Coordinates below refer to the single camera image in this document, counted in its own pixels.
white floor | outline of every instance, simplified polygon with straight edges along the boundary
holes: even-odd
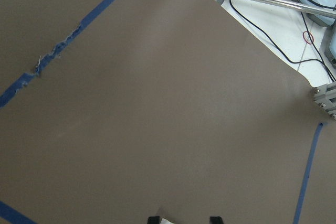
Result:
[[[302,37],[305,27],[299,12],[249,0],[233,0],[233,4],[244,16],[267,32],[292,61],[319,59],[319,56],[314,51],[313,47],[307,44]],[[324,67],[320,63],[314,61],[304,62],[301,64],[289,63],[273,46],[273,44],[271,44],[265,35],[249,23],[245,22],[238,14],[235,13],[235,11],[230,7],[228,0],[224,1],[222,7],[286,64],[305,76],[313,87],[317,87],[325,83],[331,83]],[[324,56],[325,45],[321,45],[326,28],[318,26],[308,18],[306,18],[306,21],[311,33],[314,36],[314,43],[316,47],[322,53],[328,68],[334,75],[336,75],[336,70]],[[223,31],[223,39],[225,39],[225,36],[229,36],[229,31]]]

